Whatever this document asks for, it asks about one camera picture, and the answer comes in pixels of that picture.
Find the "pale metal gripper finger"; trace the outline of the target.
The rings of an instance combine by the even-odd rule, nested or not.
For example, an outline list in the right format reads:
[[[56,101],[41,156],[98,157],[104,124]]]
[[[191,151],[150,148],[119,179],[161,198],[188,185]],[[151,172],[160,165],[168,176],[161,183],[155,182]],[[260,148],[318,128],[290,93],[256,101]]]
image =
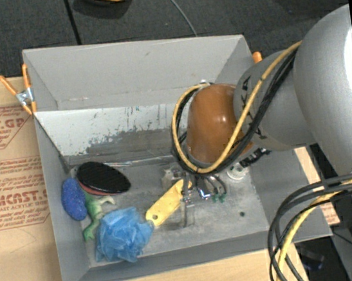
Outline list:
[[[192,200],[191,190],[185,192],[180,201],[183,227],[186,228],[188,226],[193,225],[195,221],[195,208]]]
[[[163,170],[163,189],[169,190],[175,183],[182,179],[182,172],[179,168],[165,168]]]

